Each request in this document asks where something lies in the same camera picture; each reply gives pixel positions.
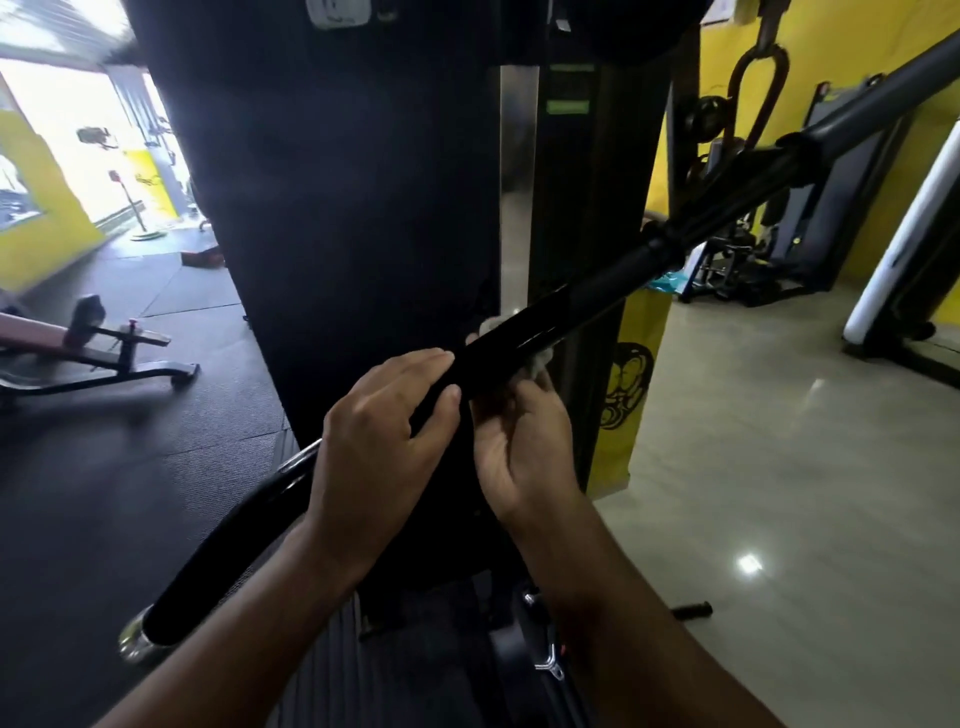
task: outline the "window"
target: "window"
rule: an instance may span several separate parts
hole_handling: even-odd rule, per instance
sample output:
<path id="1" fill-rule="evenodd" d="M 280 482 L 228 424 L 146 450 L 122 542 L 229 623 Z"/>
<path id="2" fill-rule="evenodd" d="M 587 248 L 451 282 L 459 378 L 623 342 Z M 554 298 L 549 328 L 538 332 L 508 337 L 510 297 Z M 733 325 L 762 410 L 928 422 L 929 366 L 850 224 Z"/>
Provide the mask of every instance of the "window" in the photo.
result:
<path id="1" fill-rule="evenodd" d="M 98 222 L 129 205 L 120 185 L 110 180 L 110 170 L 120 174 L 135 201 L 141 199 L 123 152 L 77 138 L 77 129 L 103 127 L 122 147 L 142 146 L 106 74 L 9 60 L 0 60 L 0 73 L 90 220 Z"/>

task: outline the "right hand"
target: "right hand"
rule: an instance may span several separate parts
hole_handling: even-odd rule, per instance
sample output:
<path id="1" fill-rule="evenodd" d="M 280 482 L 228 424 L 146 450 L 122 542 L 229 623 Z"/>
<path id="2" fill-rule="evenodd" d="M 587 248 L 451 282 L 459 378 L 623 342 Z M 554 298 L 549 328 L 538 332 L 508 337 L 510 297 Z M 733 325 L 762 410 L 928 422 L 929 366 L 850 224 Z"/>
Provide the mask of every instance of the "right hand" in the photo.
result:
<path id="1" fill-rule="evenodd" d="M 470 412 L 480 488 L 508 531 L 534 525 L 580 494 L 570 418 L 546 371 L 473 400 Z"/>

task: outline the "weight bench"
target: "weight bench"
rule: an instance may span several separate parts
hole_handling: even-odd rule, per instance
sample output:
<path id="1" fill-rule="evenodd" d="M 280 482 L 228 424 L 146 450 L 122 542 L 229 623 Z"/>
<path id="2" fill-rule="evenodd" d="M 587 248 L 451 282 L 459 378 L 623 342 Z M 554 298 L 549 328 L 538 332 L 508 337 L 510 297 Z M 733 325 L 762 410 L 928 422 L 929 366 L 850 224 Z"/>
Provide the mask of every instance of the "weight bench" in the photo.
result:
<path id="1" fill-rule="evenodd" d="M 200 371 L 199 364 L 180 364 L 176 361 L 137 364 L 137 344 L 165 347 L 170 344 L 171 338 L 141 328 L 134 319 L 120 327 L 104 327 L 104 316 L 105 311 L 98 296 L 87 296 L 77 303 L 69 327 L 0 313 L 0 347 L 5 350 L 5 355 L 32 353 L 58 361 L 76 361 L 108 370 L 52 381 L 0 373 L 0 399 L 10 403 L 17 397 L 72 392 L 152 376 L 168 376 L 171 384 L 180 388 L 188 385 L 197 376 Z M 120 342 L 120 351 L 91 349 L 87 344 L 98 333 L 117 339 Z"/>

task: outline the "forearm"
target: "forearm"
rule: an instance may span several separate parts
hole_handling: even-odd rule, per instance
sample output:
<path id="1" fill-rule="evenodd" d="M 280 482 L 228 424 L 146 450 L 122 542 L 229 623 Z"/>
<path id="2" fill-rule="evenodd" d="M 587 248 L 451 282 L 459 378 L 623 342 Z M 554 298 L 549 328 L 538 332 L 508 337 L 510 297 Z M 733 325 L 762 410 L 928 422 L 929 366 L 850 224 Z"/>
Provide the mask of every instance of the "forearm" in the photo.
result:
<path id="1" fill-rule="evenodd" d="M 303 533 L 280 550 L 96 728 L 263 725 L 355 575 Z"/>
<path id="2" fill-rule="evenodd" d="M 676 622 L 579 492 L 517 545 L 610 725 L 779 726 Z"/>

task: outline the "finger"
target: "finger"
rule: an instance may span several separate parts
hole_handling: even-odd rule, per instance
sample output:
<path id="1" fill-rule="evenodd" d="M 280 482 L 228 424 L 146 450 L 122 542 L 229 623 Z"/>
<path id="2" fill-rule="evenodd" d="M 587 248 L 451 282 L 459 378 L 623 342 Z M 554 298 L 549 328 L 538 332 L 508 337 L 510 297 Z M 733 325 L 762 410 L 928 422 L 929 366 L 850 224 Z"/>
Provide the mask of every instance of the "finger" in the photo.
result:
<path id="1" fill-rule="evenodd" d="M 533 379 L 521 379 L 514 382 L 514 396 L 520 409 L 536 414 L 549 406 L 552 393 L 545 392 Z"/>
<path id="2" fill-rule="evenodd" d="M 513 398 L 509 389 L 501 387 L 471 400 L 470 416 L 473 418 L 473 426 L 477 427 L 490 418 L 503 415 Z"/>
<path id="3" fill-rule="evenodd" d="M 407 352 L 402 356 L 394 356 L 393 358 L 387 359 L 383 364 L 377 364 L 361 376 L 357 380 L 357 383 L 350 389 L 350 392 L 352 394 L 359 393 L 363 395 L 377 392 L 396 379 L 399 374 L 408 367 L 414 366 L 431 356 L 438 356 L 442 353 L 444 353 L 443 349 L 420 349 L 415 352 Z"/>
<path id="4" fill-rule="evenodd" d="M 422 458 L 431 471 L 437 467 L 460 425 L 460 397 L 460 387 L 456 384 L 446 387 L 437 398 L 430 419 L 410 441 L 417 457 Z"/>
<path id="5" fill-rule="evenodd" d="M 384 387 L 384 394 L 396 398 L 407 418 L 414 413 L 426 397 L 430 387 L 444 375 L 453 364 L 453 353 L 440 352 L 407 367 L 392 382 Z"/>
<path id="6" fill-rule="evenodd" d="M 550 373 L 546 371 L 546 367 L 540 370 L 537 376 L 534 377 L 534 381 L 540 386 L 544 392 L 556 392 L 557 390 L 553 386 L 553 379 L 550 378 Z"/>

